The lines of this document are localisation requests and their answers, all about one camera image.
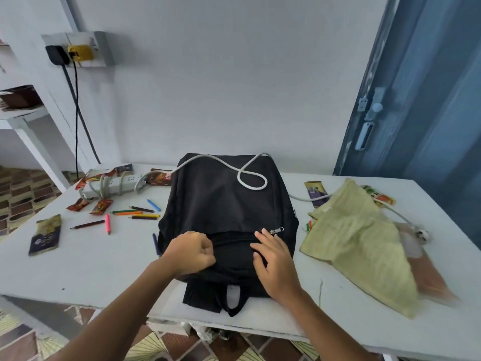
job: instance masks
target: black backpack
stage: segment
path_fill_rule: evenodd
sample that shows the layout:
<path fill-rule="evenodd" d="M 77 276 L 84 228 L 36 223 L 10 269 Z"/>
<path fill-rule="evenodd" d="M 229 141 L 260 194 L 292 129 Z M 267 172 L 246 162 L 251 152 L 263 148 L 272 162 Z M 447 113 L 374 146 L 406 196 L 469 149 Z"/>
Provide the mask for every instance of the black backpack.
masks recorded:
<path fill-rule="evenodd" d="M 185 155 L 178 165 L 196 154 Z M 216 156 L 241 168 L 253 155 Z M 276 230 L 294 254 L 299 225 L 282 177 L 269 156 L 259 156 L 246 170 L 264 175 L 267 187 L 254 191 L 237 181 L 237 171 L 209 158 L 200 157 L 174 174 L 164 216 L 159 222 L 158 247 L 165 251 L 170 241 L 187 231 L 205 233 L 213 242 L 216 263 L 205 270 L 183 276 L 187 282 L 184 304 L 236 315 L 249 297 L 268 297 L 253 266 L 250 243 L 258 242 L 256 230 Z M 264 180 L 241 174 L 249 186 L 261 187 Z M 227 305 L 227 286 L 240 287 L 237 307 Z"/>

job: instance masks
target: yellow plug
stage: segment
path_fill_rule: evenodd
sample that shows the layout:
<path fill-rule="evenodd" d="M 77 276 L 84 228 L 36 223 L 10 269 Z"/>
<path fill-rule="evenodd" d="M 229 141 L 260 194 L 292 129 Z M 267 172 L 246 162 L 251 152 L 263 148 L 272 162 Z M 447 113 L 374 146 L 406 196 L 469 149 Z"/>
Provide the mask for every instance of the yellow plug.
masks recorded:
<path fill-rule="evenodd" d="M 68 54 L 75 62 L 82 62 L 84 60 L 94 59 L 92 49 L 87 44 L 68 46 Z"/>

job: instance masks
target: backpack zipper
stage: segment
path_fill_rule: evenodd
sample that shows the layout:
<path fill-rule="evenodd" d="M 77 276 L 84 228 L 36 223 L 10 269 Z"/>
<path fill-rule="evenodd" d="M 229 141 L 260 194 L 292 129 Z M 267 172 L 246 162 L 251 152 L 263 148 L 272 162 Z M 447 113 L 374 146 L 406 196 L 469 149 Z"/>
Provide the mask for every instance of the backpack zipper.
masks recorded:
<path fill-rule="evenodd" d="M 284 227 L 280 227 L 280 228 L 277 228 L 277 229 L 274 229 L 274 230 L 270 230 L 269 233 L 274 235 L 274 234 L 282 232 L 282 231 L 284 231 Z"/>

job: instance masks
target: power strip socket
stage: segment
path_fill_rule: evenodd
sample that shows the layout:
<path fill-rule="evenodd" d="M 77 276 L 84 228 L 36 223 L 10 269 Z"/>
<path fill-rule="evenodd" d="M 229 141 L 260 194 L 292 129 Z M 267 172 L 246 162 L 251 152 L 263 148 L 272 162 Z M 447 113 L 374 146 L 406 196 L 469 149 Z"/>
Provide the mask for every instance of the power strip socket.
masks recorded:
<path fill-rule="evenodd" d="M 124 175 L 124 178 L 122 179 L 122 194 L 128 193 L 131 191 L 134 191 L 135 184 L 137 181 L 139 181 L 142 178 L 143 175 Z M 106 198 L 109 198 L 111 196 L 115 196 L 119 194 L 120 190 L 120 177 L 115 177 L 115 178 L 110 178 L 110 177 L 105 177 L 104 182 L 103 182 L 103 190 L 104 190 L 104 196 Z M 92 187 L 100 193 L 100 181 L 94 181 L 91 182 Z M 83 188 L 83 194 L 87 198 L 94 198 L 97 199 L 99 198 L 99 195 L 97 195 L 92 188 L 90 188 L 90 185 L 87 182 L 87 185 Z"/>

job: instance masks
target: patterned floor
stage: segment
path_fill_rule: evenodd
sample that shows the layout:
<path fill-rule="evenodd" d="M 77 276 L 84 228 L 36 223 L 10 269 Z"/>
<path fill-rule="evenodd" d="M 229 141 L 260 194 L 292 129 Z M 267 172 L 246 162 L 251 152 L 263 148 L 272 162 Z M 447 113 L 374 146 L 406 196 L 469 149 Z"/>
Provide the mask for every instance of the patterned floor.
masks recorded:
<path fill-rule="evenodd" d="M 75 173 L 64 172 L 73 184 Z M 0 168 L 0 241 L 39 212 L 61 193 L 44 171 Z M 81 325 L 87 325 L 93 309 L 65 306 Z M 0 310 L 0 361 L 43 361 L 64 345 L 39 335 L 25 324 Z M 229 341 L 219 337 L 200 340 L 193 331 L 189 337 L 153 332 L 143 325 L 127 354 L 126 361 L 317 361 L 314 348 L 303 342 L 234 334 Z"/>

